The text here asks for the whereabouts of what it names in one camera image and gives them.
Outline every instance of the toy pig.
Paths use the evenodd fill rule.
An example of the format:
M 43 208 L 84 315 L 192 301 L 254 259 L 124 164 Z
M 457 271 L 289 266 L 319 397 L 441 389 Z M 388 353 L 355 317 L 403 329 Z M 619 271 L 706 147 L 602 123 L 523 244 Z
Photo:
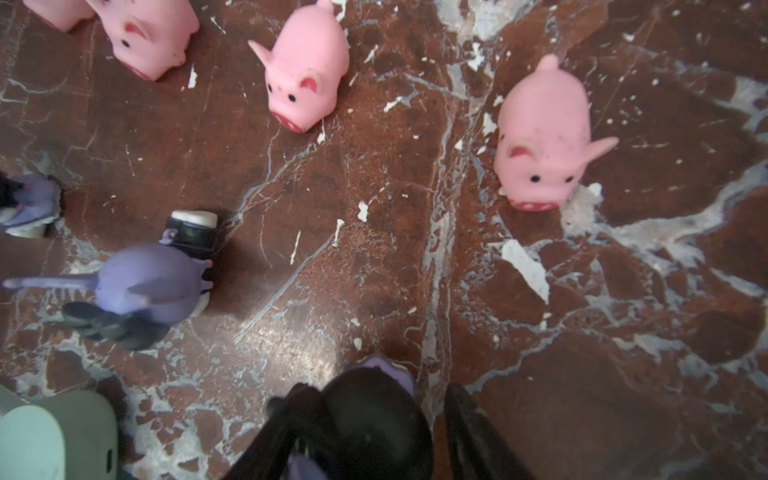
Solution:
M 52 28 L 70 31 L 80 20 L 96 15 L 85 0 L 24 0 L 32 13 Z
M 93 290 L 96 305 L 64 305 L 65 323 L 95 341 L 108 338 L 125 349 L 146 349 L 171 326 L 207 306 L 213 284 L 203 276 L 212 266 L 207 258 L 213 252 L 217 221 L 210 212 L 177 210 L 159 244 L 121 250 L 97 273 L 14 278 L 2 285 Z
M 618 138 L 591 141 L 584 85 L 546 55 L 515 85 L 498 115 L 494 169 L 509 203 L 541 212 L 560 207 L 587 165 L 612 150 Z
M 117 60 L 147 81 L 187 61 L 200 22 L 189 0 L 87 0 L 101 17 Z
M 331 0 L 296 10 L 272 51 L 251 40 L 266 69 L 270 112 L 287 129 L 302 133 L 336 108 L 336 91 L 349 70 L 349 44 Z

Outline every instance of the pig ear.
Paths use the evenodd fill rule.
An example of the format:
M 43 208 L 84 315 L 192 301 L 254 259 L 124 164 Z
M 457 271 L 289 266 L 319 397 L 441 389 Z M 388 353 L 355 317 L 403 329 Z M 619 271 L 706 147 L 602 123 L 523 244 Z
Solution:
M 258 41 L 253 40 L 249 40 L 248 45 L 265 67 L 272 63 L 272 52 L 269 51 L 269 49 L 267 49 L 264 45 L 260 44 Z
M 619 139 L 617 137 L 606 137 L 600 140 L 593 141 L 587 145 L 584 152 L 584 162 L 588 164 L 593 160 L 597 160 L 609 151 L 613 150 L 618 145 Z
M 307 69 L 301 74 L 301 80 L 299 80 L 299 88 L 307 88 L 316 94 L 319 94 L 323 89 L 323 84 L 320 83 L 320 76 L 316 71 Z
M 539 159 L 540 154 L 538 148 L 527 141 L 514 141 L 507 146 L 507 157 L 513 158 L 521 156 L 528 156 L 536 161 Z
M 139 35 L 144 40 L 152 41 L 152 37 L 149 35 L 146 25 L 136 17 L 130 17 L 127 22 L 125 22 L 125 25 L 123 25 L 123 29 L 125 30 L 125 33 L 133 33 Z

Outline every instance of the purple toy rat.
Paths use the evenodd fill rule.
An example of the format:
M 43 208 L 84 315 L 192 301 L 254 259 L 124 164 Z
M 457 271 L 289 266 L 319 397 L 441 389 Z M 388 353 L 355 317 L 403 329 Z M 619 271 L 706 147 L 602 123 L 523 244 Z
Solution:
M 8 279 L 5 288 L 28 286 L 92 290 L 96 305 L 67 303 L 65 322 L 93 340 L 109 338 L 125 349 L 146 349 L 169 328 L 200 314 L 208 304 L 204 280 L 218 217 L 210 212 L 173 212 L 161 244 L 117 252 L 96 273 Z
M 8 178 L 0 173 L 0 225 L 8 235 L 39 238 L 59 217 L 61 188 L 40 174 Z

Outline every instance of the white paint chip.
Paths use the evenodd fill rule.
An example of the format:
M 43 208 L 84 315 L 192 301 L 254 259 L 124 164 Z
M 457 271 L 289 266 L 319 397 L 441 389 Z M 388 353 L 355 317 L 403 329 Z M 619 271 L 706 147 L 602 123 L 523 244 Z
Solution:
M 485 55 L 480 50 L 481 45 L 478 42 L 472 44 L 472 54 L 475 56 L 472 60 L 467 62 L 467 66 L 473 71 L 477 71 L 480 65 L 485 61 Z
M 360 212 L 357 214 L 357 217 L 360 219 L 361 222 L 365 223 L 368 221 L 368 204 L 364 201 L 360 201 L 359 204 L 357 204 L 357 207 L 360 209 Z
M 293 253 L 290 254 L 291 265 L 293 265 L 293 262 L 296 260 L 296 251 L 299 249 L 299 238 L 301 238 L 301 230 L 299 230 L 299 233 L 296 235 L 296 243 L 293 245 Z
M 190 80 L 189 82 L 187 82 L 187 88 L 192 89 L 192 88 L 195 88 L 196 86 L 197 86 L 197 72 L 194 70 L 194 64 L 192 64 L 192 70 L 190 71 Z
M 603 186 L 600 184 L 592 184 L 587 189 L 596 197 L 600 197 L 603 194 Z
M 336 20 L 340 23 L 346 16 L 346 0 L 331 0 L 331 2 L 341 7 L 341 12 L 336 16 Z
M 339 246 L 339 232 L 341 232 L 341 227 L 344 226 L 344 220 L 337 218 L 336 219 L 336 233 L 333 234 L 333 243 L 331 245 L 333 247 Z
M 211 21 L 214 23 L 214 25 L 216 25 L 216 26 L 217 26 L 217 28 L 218 28 L 219 30 L 221 30 L 221 33 L 223 33 L 223 34 L 225 34 L 225 35 L 227 34 L 227 31 L 226 31 L 226 30 L 224 30 L 223 28 L 221 28 L 221 25 L 219 25 L 219 24 L 216 22 L 216 17 L 211 17 L 211 18 L 210 18 L 210 20 L 211 20 Z
M 379 50 L 378 45 L 373 47 L 373 50 L 371 50 L 371 52 L 368 54 L 368 57 L 366 57 L 366 60 L 363 62 L 363 64 L 373 61 L 373 56 L 376 55 L 376 50 Z
M 523 246 L 511 238 L 502 247 L 502 259 L 511 263 L 523 276 L 525 282 L 537 295 L 549 305 L 549 283 L 547 283 L 547 270 L 540 261 L 530 258 Z
M 493 117 L 488 112 L 482 115 L 482 136 L 487 137 L 498 130 L 498 125 L 493 121 Z
M 397 97 L 393 101 L 388 101 L 387 104 L 384 105 L 384 113 L 389 113 L 389 111 L 392 110 L 395 107 L 395 105 L 400 103 L 401 100 L 402 100 L 402 97 Z

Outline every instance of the purple toy figure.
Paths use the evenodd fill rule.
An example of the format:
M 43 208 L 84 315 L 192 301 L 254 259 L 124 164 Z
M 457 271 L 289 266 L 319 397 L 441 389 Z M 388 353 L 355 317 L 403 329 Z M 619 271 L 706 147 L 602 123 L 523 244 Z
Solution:
M 0 173 L 0 225 L 8 235 L 39 238 L 59 217 L 61 188 L 40 174 L 7 178 Z
M 498 114 L 494 169 L 509 203 L 542 212 L 560 207 L 587 165 L 611 151 L 616 137 L 591 141 L 584 85 L 545 55 L 515 85 Z
M 93 290 L 96 305 L 66 304 L 65 322 L 90 339 L 146 349 L 207 306 L 213 284 L 203 275 L 213 263 L 200 257 L 210 257 L 217 220 L 209 212 L 175 211 L 161 244 L 121 250 L 96 273 L 9 279 L 2 285 Z

